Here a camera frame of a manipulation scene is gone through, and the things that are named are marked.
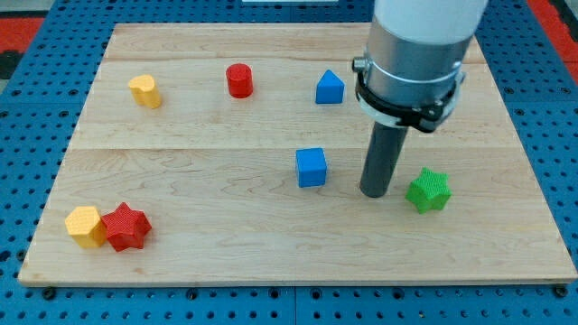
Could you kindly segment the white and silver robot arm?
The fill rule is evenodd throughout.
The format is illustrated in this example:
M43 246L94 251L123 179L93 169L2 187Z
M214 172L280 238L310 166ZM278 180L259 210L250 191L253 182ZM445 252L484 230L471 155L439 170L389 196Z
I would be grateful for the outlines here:
M488 0L376 0L352 62L356 98L377 123L433 132L452 113L461 65Z

